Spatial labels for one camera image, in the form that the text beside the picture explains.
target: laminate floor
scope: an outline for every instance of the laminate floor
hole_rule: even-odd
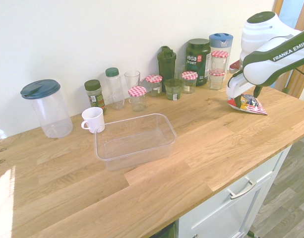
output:
[[[261,238],[304,238],[304,138],[291,147],[251,231]]]

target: red gingham fabric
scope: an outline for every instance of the red gingham fabric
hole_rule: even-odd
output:
[[[211,53],[211,56],[216,57],[216,58],[226,58],[228,57],[229,53],[226,51],[213,51]]]
[[[131,97],[143,96],[145,93],[146,93],[146,88],[144,88],[142,86],[134,86],[134,87],[130,88],[130,90],[128,91],[128,94]]]
[[[198,78],[198,74],[196,72],[187,71],[182,73],[182,78],[186,80],[194,80]]]
[[[210,70],[209,73],[213,76],[223,76],[226,74],[226,72],[224,72],[224,70],[221,68],[215,68],[213,70]]]
[[[150,76],[147,76],[145,79],[149,83],[159,83],[162,81],[163,77],[158,74],[152,74]]]

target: clear plastic pitcher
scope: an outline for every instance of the clear plastic pitcher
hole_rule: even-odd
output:
[[[65,137],[72,131],[72,122],[60,87],[55,80],[44,79],[26,85],[21,91],[22,97],[31,102],[39,123],[49,138]]]

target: green bottle cap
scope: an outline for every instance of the green bottle cap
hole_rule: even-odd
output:
[[[115,77],[119,74],[118,68],[108,68],[106,69],[106,76],[107,77]]]
[[[92,79],[84,83],[84,87],[87,91],[95,91],[101,88],[100,82],[97,79]]]
[[[192,39],[188,41],[188,46],[193,49],[203,49],[210,46],[210,41],[207,39]]]

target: cabinet drawer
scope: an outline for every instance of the cabinet drawer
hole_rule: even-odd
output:
[[[258,186],[260,183],[263,183],[265,180],[270,178],[272,176],[272,173],[277,174],[289,149],[290,147],[275,155],[253,171],[249,172],[247,175],[235,181],[229,187],[220,191],[213,197],[209,198],[207,201],[203,202],[190,212],[186,213],[180,218],[180,224],[183,222],[187,222],[189,228],[193,229],[197,227],[206,218],[210,217],[212,214],[216,213],[221,208],[226,207],[227,205],[229,206],[233,201],[238,200],[231,199],[231,192],[233,192],[234,194],[238,194],[253,187],[249,183],[249,180],[257,182],[256,186]]]

